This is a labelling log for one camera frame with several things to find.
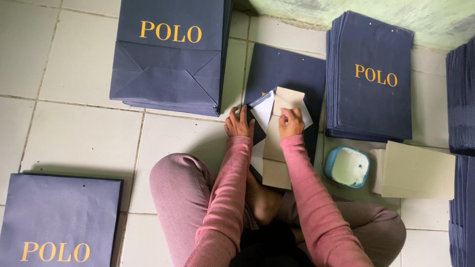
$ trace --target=pink pants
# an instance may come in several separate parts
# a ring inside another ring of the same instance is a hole
[[[153,201],[175,267],[183,266],[193,250],[215,179],[207,165],[179,153],[161,159],[150,173]],[[399,214],[372,203],[334,200],[375,267],[388,267],[406,240]],[[293,192],[285,193],[277,219],[300,226]],[[258,229],[247,205],[243,221],[244,228]]]

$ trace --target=bare foot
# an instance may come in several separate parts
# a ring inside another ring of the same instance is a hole
[[[281,201],[279,193],[259,184],[254,175],[247,171],[246,204],[251,208],[259,226],[269,224],[276,217]]]

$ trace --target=woman's left hand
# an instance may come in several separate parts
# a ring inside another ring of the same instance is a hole
[[[236,117],[237,107],[231,108],[229,112],[229,117],[226,118],[226,124],[224,125],[224,130],[229,137],[236,135],[244,135],[249,138],[253,138],[254,135],[254,124],[256,123],[255,119],[252,119],[247,125],[246,118],[246,105],[242,106],[240,118]]]

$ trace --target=stack of beige cardboard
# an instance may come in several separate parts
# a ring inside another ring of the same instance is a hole
[[[455,156],[389,141],[376,158],[374,193],[387,198],[454,198]]]
[[[251,109],[257,123],[266,133],[266,138],[254,145],[251,165],[262,175],[262,184],[292,189],[289,170],[285,163],[284,153],[280,147],[279,117],[281,108],[292,109],[304,106],[304,93],[277,87],[272,100],[263,102],[260,107]],[[303,109],[304,122],[308,123],[310,115]]]

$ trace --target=person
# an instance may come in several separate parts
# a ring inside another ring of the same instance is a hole
[[[332,199],[307,156],[300,109],[281,109],[280,146],[293,187],[283,195],[248,171],[254,120],[247,123],[246,106],[240,118],[237,109],[232,108],[224,125],[229,138],[217,176],[196,157],[182,153],[162,158],[150,173],[173,265],[230,266],[243,254],[243,229],[270,227],[277,220],[294,227],[294,240],[303,236],[299,247],[308,250],[318,267],[389,266],[404,245],[404,223],[385,207]]]

